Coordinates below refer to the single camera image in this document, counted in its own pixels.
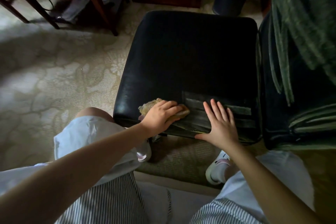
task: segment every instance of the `black leather ottoman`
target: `black leather ottoman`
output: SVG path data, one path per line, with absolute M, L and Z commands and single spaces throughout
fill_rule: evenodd
M 116 123 L 124 127 L 138 123 L 138 107 L 156 98 L 184 103 L 191 114 L 197 114 L 204 111 L 202 101 L 214 97 L 233 106 L 241 140 L 256 142 L 261 134 L 256 35 L 257 25 L 250 18 L 147 13 L 120 82 L 113 114 Z M 197 132 L 208 132 L 208 121 L 197 119 L 189 115 L 183 120 L 192 128 L 171 126 L 166 133 L 194 137 Z

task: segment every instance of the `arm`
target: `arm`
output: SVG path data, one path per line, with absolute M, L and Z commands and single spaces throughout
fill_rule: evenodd
M 266 218 L 274 223 L 320 223 L 317 215 L 291 190 L 264 167 L 238 141 L 233 114 L 221 103 L 211 100 L 212 110 L 204 102 L 211 122 L 209 134 L 195 137 L 224 150 L 239 167 Z
M 0 223 L 54 223 L 125 153 L 176 121 L 167 121 L 181 111 L 176 105 L 161 101 L 140 124 L 78 149 L 25 179 L 0 197 Z

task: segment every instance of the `beige patterned carpet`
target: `beige patterned carpet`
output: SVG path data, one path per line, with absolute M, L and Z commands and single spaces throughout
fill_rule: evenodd
M 47 0 L 38 0 L 50 8 Z M 0 171 L 53 160 L 53 136 L 78 111 L 94 106 L 113 113 L 115 97 L 133 36 L 146 12 L 182 10 L 212 13 L 213 0 L 200 9 L 131 3 L 118 23 L 119 36 L 106 30 L 55 30 L 24 24 L 0 6 Z M 39 18 L 24 0 L 14 3 L 29 20 Z M 262 20 L 258 0 L 242 15 Z M 250 147 L 265 151 L 263 143 Z M 139 171 L 207 185 L 205 169 L 218 149 L 194 139 L 168 137 L 153 145 L 153 159 Z M 333 222 L 336 196 L 335 151 L 299 152 L 316 188 L 316 209 Z

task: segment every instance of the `hand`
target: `hand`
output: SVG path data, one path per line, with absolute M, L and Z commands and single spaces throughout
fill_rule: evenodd
M 195 135 L 195 138 L 208 141 L 224 151 L 232 144 L 239 143 L 235 120 L 231 110 L 227 108 L 225 111 L 222 104 L 220 102 L 216 103 L 214 99 L 211 99 L 213 112 L 207 102 L 204 102 L 203 105 L 211 122 L 211 132 L 209 134 Z
M 155 136 L 165 131 L 174 121 L 179 120 L 167 121 L 170 116 L 177 114 L 182 109 L 175 101 L 162 100 L 149 110 L 140 124 L 147 129 L 149 137 Z

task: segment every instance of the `knee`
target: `knee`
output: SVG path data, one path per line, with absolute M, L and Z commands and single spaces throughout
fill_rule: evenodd
M 75 118 L 82 117 L 82 116 L 97 116 L 101 117 L 109 122 L 114 123 L 114 119 L 111 115 L 109 115 L 106 111 L 96 108 L 96 107 L 87 107 L 77 113 Z

